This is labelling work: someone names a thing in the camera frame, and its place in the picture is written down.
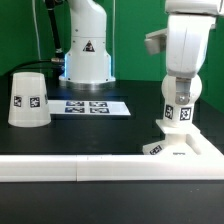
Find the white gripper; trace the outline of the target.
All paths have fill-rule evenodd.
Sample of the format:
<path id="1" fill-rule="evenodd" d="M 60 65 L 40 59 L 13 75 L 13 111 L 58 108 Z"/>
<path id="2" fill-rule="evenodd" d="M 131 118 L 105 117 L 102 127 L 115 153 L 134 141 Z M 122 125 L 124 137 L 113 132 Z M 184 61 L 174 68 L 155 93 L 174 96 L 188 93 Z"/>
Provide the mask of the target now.
<path id="1" fill-rule="evenodd" d="M 209 33 L 218 16 L 224 16 L 224 0 L 165 0 L 167 27 L 145 37 L 150 55 L 166 51 L 167 74 L 177 77 L 175 102 L 188 104 L 191 80 L 204 63 Z"/>

